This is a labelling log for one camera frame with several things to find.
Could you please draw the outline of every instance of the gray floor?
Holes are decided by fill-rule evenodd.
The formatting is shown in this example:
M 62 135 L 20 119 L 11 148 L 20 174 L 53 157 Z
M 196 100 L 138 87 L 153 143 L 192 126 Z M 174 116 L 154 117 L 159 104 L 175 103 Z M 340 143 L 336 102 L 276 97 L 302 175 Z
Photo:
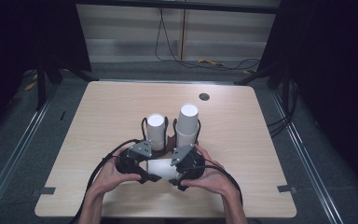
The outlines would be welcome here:
M 236 64 L 226 62 L 228 66 Z M 94 76 L 105 79 L 232 82 L 247 76 L 241 70 L 219 72 L 199 68 L 189 69 L 175 62 L 94 63 L 92 69 Z M 87 87 L 86 82 L 72 74 L 67 72 L 63 74 L 65 79 L 53 96 L 43 121 L 0 200 L 0 223 L 67 223 L 70 220 L 69 217 L 37 217 L 34 214 L 34 208 L 38 198 L 31 195 L 34 189 L 44 187 Z M 23 80 L 5 118 L 0 123 L 0 172 L 35 112 L 37 89 L 23 90 L 30 81 L 30 78 Z M 267 89 L 266 82 L 266 78 L 257 79 L 251 83 L 251 86 L 255 89 L 266 123 L 271 123 L 281 117 Z M 358 180 L 348 164 L 331 147 L 323 132 L 317 128 L 314 118 L 301 97 L 298 99 L 294 124 L 327 190 L 336 203 L 343 223 L 358 223 Z M 331 223 L 287 131 L 283 130 L 273 138 L 273 143 L 288 184 L 297 189 L 297 193 L 293 195 L 297 215 L 293 218 L 279 219 L 250 218 L 250 222 Z M 163 220 L 159 219 L 121 220 L 120 223 L 141 223 L 141 221 L 142 223 L 163 223 Z M 201 220 L 180 221 L 201 222 Z

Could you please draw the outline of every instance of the hand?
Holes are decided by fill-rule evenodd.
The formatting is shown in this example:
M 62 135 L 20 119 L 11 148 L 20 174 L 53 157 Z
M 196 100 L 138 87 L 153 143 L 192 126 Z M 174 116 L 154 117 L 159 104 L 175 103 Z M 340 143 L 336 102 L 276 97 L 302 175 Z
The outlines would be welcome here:
M 119 184 L 125 181 L 140 180 L 141 176 L 137 174 L 122 174 L 116 168 L 118 163 L 118 155 L 124 151 L 126 148 L 122 147 L 113 154 L 113 158 L 106 162 L 106 164 L 98 173 L 94 182 L 92 183 L 92 188 L 99 194 L 105 194 L 113 189 L 115 189 Z
M 221 165 L 218 161 L 212 160 L 211 156 L 204 148 L 198 145 L 195 145 L 195 147 L 197 151 L 204 157 L 206 165 L 217 165 L 220 168 L 224 169 L 223 165 Z M 212 168 L 206 168 L 203 175 L 199 179 L 182 180 L 181 185 L 188 187 L 198 187 L 206 189 L 211 193 L 217 193 L 221 195 L 225 195 L 228 192 L 237 191 L 222 172 Z

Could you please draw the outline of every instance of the wooden table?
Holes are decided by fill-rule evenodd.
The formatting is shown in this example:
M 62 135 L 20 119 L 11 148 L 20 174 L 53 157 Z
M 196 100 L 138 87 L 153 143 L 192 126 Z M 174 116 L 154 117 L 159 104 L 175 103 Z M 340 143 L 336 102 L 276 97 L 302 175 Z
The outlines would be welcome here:
M 210 96 L 208 101 L 199 98 Z M 52 195 L 41 195 L 40 217 L 72 217 L 91 172 L 108 152 L 133 138 L 142 139 L 141 121 L 159 113 L 172 122 L 183 104 L 199 108 L 199 142 L 241 186 L 247 217 L 296 215 L 282 167 L 250 87 L 206 84 L 91 82 L 48 177 Z M 223 217 L 220 196 L 203 189 L 180 191 L 164 180 L 123 183 L 103 200 L 104 217 Z

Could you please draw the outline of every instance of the cylindrical container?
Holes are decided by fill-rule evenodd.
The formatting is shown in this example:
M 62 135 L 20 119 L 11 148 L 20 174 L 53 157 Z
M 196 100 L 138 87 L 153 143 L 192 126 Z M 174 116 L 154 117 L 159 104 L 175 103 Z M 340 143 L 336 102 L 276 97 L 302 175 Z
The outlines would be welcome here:
M 191 135 L 185 135 L 176 129 L 176 146 L 183 147 L 190 144 L 195 144 L 196 142 L 197 133 L 193 133 Z
M 176 167 L 171 166 L 171 159 L 147 161 L 146 171 L 151 175 L 159 175 L 165 180 L 176 179 L 178 175 Z
M 153 150 L 162 150 L 165 137 L 165 118 L 160 114 L 152 114 L 147 118 L 147 140 L 151 140 Z
M 193 135 L 199 128 L 199 109 L 192 104 L 183 105 L 176 123 L 176 131 L 183 135 Z

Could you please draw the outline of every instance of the forearm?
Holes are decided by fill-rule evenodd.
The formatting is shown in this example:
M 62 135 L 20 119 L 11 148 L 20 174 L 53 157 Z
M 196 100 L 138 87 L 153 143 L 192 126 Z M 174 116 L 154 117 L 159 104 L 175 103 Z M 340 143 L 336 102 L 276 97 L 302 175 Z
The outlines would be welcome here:
M 79 224 L 97 224 L 101 222 L 101 212 L 103 207 L 103 194 L 89 189 L 83 203 L 82 213 Z
M 227 224 L 247 224 L 239 193 L 234 190 L 222 195 Z

